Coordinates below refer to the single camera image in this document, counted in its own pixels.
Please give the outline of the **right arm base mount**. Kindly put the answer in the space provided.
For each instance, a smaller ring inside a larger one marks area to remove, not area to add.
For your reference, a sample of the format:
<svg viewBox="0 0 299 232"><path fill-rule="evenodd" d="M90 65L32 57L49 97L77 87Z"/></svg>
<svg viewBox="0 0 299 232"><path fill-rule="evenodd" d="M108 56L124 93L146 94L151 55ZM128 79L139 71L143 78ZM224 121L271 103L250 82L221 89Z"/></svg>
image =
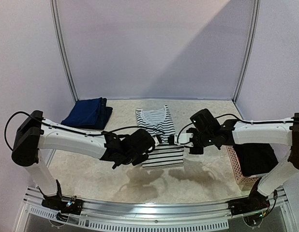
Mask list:
<svg viewBox="0 0 299 232"><path fill-rule="evenodd" d="M233 216L266 209L264 213L259 215L260 218L263 218L273 210L277 200L277 190L274 191L274 196L276 199L273 207L271 207L268 196L262 195L258 192L257 186L253 186L247 197L229 200L227 202L228 209Z"/></svg>

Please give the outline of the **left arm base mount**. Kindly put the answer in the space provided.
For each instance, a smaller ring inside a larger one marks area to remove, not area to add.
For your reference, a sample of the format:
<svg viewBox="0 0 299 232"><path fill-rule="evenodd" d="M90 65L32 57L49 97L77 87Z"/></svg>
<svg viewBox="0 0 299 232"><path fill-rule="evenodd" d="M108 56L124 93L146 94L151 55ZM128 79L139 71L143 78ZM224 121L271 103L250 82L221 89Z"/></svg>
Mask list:
<svg viewBox="0 0 299 232"><path fill-rule="evenodd" d="M83 209L84 201L76 196L67 197L62 195L61 186L58 180L56 180L57 192L55 195L46 196L40 190L43 195L42 206L60 211L62 214L80 215Z"/></svg>

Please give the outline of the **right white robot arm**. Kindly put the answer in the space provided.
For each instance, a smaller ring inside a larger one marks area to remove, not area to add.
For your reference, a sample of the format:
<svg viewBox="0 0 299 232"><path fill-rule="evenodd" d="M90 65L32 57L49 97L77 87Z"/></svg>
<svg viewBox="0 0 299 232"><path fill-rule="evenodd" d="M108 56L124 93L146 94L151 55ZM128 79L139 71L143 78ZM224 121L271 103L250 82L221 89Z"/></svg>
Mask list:
<svg viewBox="0 0 299 232"><path fill-rule="evenodd" d="M194 154L203 154L204 147L214 145L281 144L290 147L290 154L280 161L257 185L257 192L245 199L245 207L256 210L263 204L263 196L299 172L299 113L279 120L244 121L228 119L220 124L208 109L190 118L193 128L179 135L178 143L188 144Z"/></svg>

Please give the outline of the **black white striped tank top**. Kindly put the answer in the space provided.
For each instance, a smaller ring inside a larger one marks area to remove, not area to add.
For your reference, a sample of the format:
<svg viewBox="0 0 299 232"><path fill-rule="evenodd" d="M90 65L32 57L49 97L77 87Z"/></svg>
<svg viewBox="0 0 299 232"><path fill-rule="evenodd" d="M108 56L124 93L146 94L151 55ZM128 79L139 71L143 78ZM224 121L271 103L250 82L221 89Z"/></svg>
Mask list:
<svg viewBox="0 0 299 232"><path fill-rule="evenodd" d="M167 105L158 110L136 109L136 122L152 136L159 139L154 150L149 153L143 168L166 168L183 164L184 147L171 144L168 138L176 134L174 122Z"/></svg>

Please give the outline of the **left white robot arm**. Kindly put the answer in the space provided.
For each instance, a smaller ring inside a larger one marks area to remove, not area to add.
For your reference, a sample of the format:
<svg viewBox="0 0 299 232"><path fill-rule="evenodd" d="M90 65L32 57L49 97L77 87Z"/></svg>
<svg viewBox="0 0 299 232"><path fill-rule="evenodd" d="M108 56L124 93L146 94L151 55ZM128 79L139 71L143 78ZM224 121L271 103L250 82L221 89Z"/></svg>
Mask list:
<svg viewBox="0 0 299 232"><path fill-rule="evenodd" d="M112 169L121 165L136 166L149 157L160 138L150 135L145 127L134 126L132 134L117 135L117 130L100 133L71 128L43 117L43 112L33 111L16 131L12 160L31 175L42 195L57 210L66 205L60 184L41 158L41 150L55 149L87 155L112 162Z"/></svg>

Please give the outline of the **black garment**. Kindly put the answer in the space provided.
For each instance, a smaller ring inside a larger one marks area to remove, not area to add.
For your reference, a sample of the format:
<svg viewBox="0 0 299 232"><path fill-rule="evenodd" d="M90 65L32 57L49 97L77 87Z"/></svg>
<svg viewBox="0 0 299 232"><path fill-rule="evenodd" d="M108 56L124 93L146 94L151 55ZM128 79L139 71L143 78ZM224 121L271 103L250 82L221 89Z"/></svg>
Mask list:
<svg viewBox="0 0 299 232"><path fill-rule="evenodd" d="M241 172L244 176L266 174L277 164L278 160L270 144L234 145Z"/></svg>

